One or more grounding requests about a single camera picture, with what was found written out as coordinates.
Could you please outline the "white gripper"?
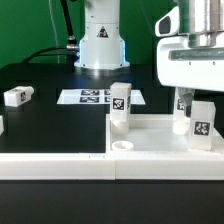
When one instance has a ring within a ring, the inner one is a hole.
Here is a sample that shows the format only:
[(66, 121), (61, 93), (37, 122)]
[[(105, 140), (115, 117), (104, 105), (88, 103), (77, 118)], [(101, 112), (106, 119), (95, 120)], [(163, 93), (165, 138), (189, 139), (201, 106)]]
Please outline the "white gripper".
[(194, 89), (224, 92), (224, 34), (216, 45), (189, 48), (188, 38), (163, 38), (157, 46), (157, 74), (162, 85), (178, 89), (184, 112), (191, 113)]

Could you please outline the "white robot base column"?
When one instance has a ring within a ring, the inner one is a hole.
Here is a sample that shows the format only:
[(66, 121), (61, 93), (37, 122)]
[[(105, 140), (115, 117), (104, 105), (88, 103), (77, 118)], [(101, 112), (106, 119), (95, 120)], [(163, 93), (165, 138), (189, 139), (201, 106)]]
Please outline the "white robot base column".
[(84, 6), (85, 34), (75, 69), (94, 76), (128, 69), (125, 41), (119, 33), (120, 0), (84, 0)]

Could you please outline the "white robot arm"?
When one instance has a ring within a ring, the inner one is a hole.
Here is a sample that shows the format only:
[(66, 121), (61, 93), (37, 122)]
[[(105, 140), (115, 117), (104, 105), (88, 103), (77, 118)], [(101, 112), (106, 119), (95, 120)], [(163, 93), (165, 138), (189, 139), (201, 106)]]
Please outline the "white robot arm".
[(189, 111), (194, 91), (224, 92), (224, 0), (174, 0), (155, 24), (157, 75)]

